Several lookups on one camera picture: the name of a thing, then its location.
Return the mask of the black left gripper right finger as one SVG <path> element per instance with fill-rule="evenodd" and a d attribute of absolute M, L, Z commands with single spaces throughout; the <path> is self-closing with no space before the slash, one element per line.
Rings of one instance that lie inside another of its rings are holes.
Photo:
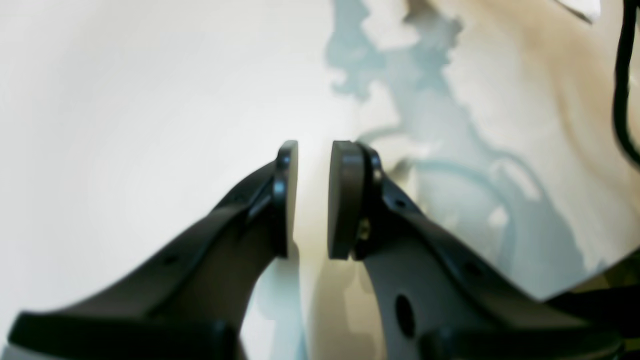
<path fill-rule="evenodd" d="M 378 153 L 333 142 L 327 255 L 364 264 L 389 360 L 619 360 L 624 340 L 533 300 L 430 221 Z"/>

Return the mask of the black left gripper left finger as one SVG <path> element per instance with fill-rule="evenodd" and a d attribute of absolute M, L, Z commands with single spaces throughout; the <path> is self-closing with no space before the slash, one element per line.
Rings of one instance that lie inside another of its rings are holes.
<path fill-rule="evenodd" d="M 244 360 L 258 279 L 293 242 L 298 143 L 238 182 L 202 219 L 78 303 L 21 312 L 9 360 Z"/>

